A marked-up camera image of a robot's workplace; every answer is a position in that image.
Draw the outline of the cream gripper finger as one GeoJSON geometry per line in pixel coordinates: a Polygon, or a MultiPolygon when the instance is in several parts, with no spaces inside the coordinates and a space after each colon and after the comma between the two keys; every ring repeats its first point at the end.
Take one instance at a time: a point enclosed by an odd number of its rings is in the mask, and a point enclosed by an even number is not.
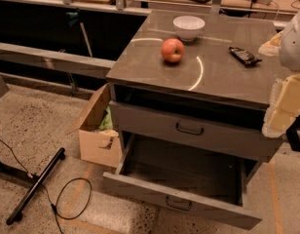
{"type": "Polygon", "coordinates": [[[258,53],[267,57],[277,56],[280,52],[282,31],[274,35],[269,41],[262,44],[258,53]]]}
{"type": "Polygon", "coordinates": [[[272,87],[270,105],[264,116],[262,134],[280,137],[300,116],[300,73],[277,79],[272,87]]]}

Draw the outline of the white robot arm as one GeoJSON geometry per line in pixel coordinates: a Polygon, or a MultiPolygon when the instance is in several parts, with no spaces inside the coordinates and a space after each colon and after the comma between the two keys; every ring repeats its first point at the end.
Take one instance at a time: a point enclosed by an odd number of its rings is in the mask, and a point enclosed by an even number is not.
{"type": "Polygon", "coordinates": [[[278,56],[282,66],[295,72],[284,80],[275,81],[264,117],[263,135],[280,137],[300,116],[300,10],[283,31],[259,48],[258,53],[278,56]]]}

